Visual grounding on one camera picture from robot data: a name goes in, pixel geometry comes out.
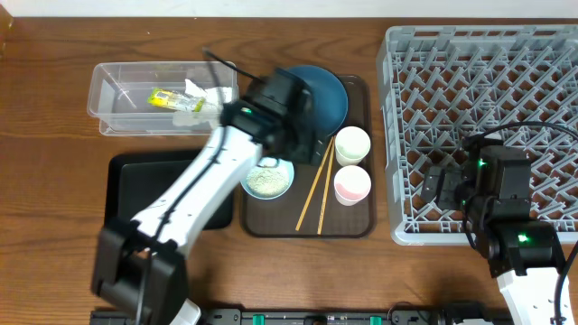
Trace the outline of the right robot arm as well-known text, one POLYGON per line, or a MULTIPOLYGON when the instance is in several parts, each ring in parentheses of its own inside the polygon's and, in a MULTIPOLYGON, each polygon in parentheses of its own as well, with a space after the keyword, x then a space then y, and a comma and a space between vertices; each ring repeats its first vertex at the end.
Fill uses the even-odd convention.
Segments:
POLYGON ((464 139, 467 161, 434 165, 420 197, 462 213, 470 246, 489 265, 516 324, 572 324, 565 255, 554 227, 532 218, 531 162, 525 152, 490 135, 464 139))

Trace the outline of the pink cup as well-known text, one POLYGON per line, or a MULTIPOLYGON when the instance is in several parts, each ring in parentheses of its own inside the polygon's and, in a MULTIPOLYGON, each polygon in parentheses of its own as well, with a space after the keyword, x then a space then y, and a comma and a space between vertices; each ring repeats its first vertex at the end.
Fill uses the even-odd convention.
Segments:
POLYGON ((353 206, 365 199, 371 190, 369 174, 357 165, 340 168, 334 177, 337 201, 344 206, 353 206))

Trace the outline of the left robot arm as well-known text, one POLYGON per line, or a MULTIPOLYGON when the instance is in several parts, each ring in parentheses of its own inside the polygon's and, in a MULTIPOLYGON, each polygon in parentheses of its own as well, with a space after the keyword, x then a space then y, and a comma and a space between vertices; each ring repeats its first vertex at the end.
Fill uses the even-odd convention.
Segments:
POLYGON ((240 99, 177 180, 131 219, 98 234, 91 291, 138 324, 194 324, 185 261, 200 233, 263 157, 318 162, 327 134, 313 100, 293 104, 240 99))

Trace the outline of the yellow snack wrapper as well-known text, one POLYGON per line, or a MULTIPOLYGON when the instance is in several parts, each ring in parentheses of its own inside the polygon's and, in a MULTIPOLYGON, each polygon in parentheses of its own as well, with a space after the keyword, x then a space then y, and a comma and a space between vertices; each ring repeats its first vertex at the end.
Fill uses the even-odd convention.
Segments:
POLYGON ((168 89, 154 88, 147 102, 160 108, 182 112, 199 112, 206 102, 205 97, 195 97, 168 89))

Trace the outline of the white napkin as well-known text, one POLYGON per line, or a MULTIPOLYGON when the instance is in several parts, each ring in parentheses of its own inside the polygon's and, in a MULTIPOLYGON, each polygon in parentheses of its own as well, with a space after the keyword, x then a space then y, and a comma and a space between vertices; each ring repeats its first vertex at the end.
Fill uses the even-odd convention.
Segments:
POLYGON ((185 80, 185 90, 177 92, 177 104, 172 123, 175 126, 208 125, 213 129, 219 125, 224 103, 236 95, 231 87, 201 88, 190 79, 185 80))

